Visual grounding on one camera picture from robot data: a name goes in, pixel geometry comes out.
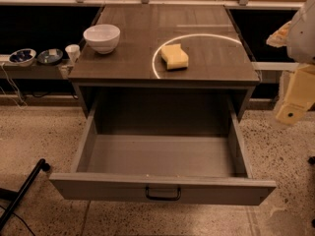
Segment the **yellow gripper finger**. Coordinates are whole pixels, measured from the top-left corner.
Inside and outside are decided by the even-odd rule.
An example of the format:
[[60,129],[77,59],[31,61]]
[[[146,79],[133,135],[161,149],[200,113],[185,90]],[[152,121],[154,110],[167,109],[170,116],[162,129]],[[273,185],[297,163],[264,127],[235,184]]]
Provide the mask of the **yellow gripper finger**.
[[300,64],[283,75],[275,118],[285,125],[298,122],[315,104],[315,66]]

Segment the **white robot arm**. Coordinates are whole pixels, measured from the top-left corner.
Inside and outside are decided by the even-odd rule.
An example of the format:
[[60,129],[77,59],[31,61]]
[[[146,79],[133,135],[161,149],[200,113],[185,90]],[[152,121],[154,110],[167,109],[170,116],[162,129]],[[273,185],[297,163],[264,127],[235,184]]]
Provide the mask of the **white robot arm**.
[[315,0],[307,0],[289,22],[268,37],[267,44],[285,46],[287,56],[298,63],[289,74],[275,114],[278,122],[293,125],[315,103]]

